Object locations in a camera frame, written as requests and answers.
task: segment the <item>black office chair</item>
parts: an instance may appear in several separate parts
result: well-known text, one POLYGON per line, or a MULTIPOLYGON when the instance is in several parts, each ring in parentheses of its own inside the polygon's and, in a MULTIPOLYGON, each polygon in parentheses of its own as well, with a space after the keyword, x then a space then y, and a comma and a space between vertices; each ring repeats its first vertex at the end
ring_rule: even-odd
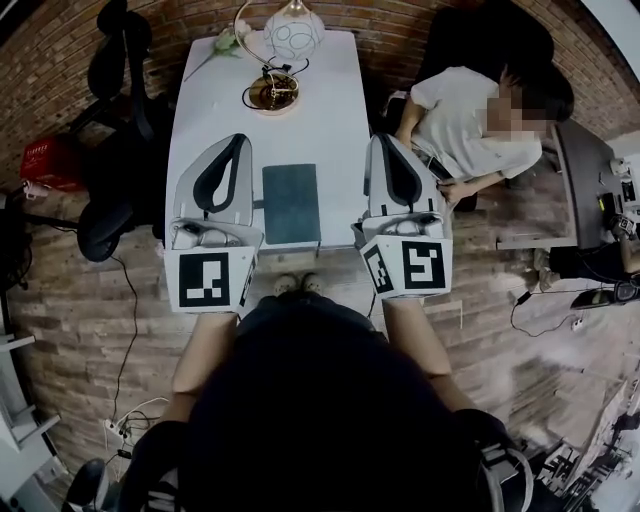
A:
POLYGON ((89 66, 88 82, 98 99, 76 118, 70 131, 77 133, 92 121, 116 130, 87 155, 83 171, 90 201, 80 216, 78 246, 87 259, 99 262, 109 258, 120 236, 136 226, 150 224, 156 238, 163 238, 173 111, 164 98, 151 100, 145 91, 149 23, 127 12, 126 0, 111 0, 98 15, 97 25, 105 39, 89 66), (129 121, 110 113, 125 99, 120 90, 127 58, 129 121))

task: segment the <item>shoe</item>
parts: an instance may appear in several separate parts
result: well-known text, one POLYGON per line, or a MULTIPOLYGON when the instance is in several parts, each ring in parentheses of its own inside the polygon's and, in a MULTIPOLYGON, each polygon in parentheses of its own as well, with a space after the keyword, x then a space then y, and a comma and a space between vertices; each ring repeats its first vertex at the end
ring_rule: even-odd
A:
POLYGON ((283 293, 294 292, 300 288, 298 278, 293 274, 282 274, 273 285, 273 294, 279 297, 283 293))
POLYGON ((543 268, 549 268, 549 251, 536 249, 533 252, 533 268, 540 272, 543 268))
POLYGON ((543 268, 540 271, 540 291, 546 292, 547 290, 550 290, 558 281, 560 281, 560 274, 551 272, 551 270, 546 268, 543 268))
POLYGON ((322 295, 324 291, 324 281, 318 274, 311 272, 302 278, 302 286, 300 289, 303 292, 313 292, 322 295))

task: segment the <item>hand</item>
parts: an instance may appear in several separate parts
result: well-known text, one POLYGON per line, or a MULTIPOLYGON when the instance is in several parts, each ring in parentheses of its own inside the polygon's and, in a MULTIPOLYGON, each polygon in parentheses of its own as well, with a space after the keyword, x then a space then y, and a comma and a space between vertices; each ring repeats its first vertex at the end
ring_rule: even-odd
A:
POLYGON ((397 131, 395 135, 396 139, 398 139, 404 146, 411 149, 411 132, 406 133, 404 131, 397 131))
POLYGON ((457 203, 461 199, 472 196, 476 193, 475 187, 468 183, 438 185, 438 190, 442 193, 448 203, 457 203))

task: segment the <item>wire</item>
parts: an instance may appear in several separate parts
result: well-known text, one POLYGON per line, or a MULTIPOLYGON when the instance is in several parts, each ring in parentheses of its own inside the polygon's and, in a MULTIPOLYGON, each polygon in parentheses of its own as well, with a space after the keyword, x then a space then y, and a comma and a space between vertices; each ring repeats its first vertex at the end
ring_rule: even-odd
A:
POLYGON ((371 313, 373 313, 373 306, 375 306, 375 304, 376 304, 376 292, 374 290, 373 297, 371 297, 371 307, 369 308, 369 314, 367 315, 367 318, 369 320, 371 320, 371 313))
POLYGON ((511 310, 511 319, 510 319, 510 321, 511 321, 511 327, 513 327, 516 331, 520 331, 520 332, 525 333, 525 334, 526 334, 527 336, 529 336, 530 338, 538 338, 539 336, 542 336, 543 334, 546 334, 546 333, 548 333, 548 332, 557 331, 558 329, 560 329, 560 327, 562 327, 562 325, 563 325, 567 320, 569 320, 570 318, 573 318, 573 316, 574 316, 574 315, 568 315, 567 317, 565 317, 565 319, 564 319, 562 322, 560 322, 560 323, 559 323, 556 327, 554 327, 553 329, 545 329, 544 331, 539 332, 538 334, 531 334, 529 331, 527 331, 527 330, 525 330, 525 329, 522 329, 521 327, 517 327, 517 326, 513 323, 513 314, 516 312, 516 308, 517 308, 518 306, 520 306, 520 305, 521 305, 521 304, 518 304, 518 303, 516 303, 516 304, 514 304, 514 305, 513 305, 513 309, 511 310))
POLYGON ((77 231, 75 229, 63 229, 63 228, 59 228, 57 226, 49 226, 50 228, 53 228, 57 231, 61 231, 62 233, 77 233, 77 231))
POLYGON ((152 398, 151 400, 147 400, 146 402, 142 402, 140 405, 135 406, 127 414, 125 414, 122 418, 120 418, 116 422, 115 426, 117 427, 118 425, 120 425, 120 423, 122 423, 131 413, 140 412, 140 411, 138 411, 138 409, 140 409, 140 407, 144 407, 145 405, 150 404, 151 402, 155 402, 156 400, 164 400, 165 402, 169 401, 163 396, 157 396, 155 398, 152 398))
POLYGON ((120 394, 120 378, 122 377, 122 372, 124 371, 124 367, 127 364, 127 358, 129 357, 129 352, 131 352, 131 347, 133 347, 133 342, 136 341, 136 338, 138 337, 138 294, 136 292, 136 289, 131 284, 131 280, 129 279, 129 274, 127 273, 127 267, 125 266, 124 262, 121 259, 116 258, 115 256, 110 256, 110 258, 120 263, 120 265, 122 265, 124 277, 127 280, 127 283, 129 284, 129 288, 131 288, 131 292, 133 293, 134 300, 135 300, 133 304, 133 325, 134 325, 133 338, 131 338, 129 347, 127 347, 127 351, 124 354, 124 359, 122 360, 122 365, 120 365, 120 371, 118 372, 116 395, 113 398, 113 414, 111 415, 111 422, 113 423, 113 421, 116 419, 116 415, 118 414, 118 395, 120 394))

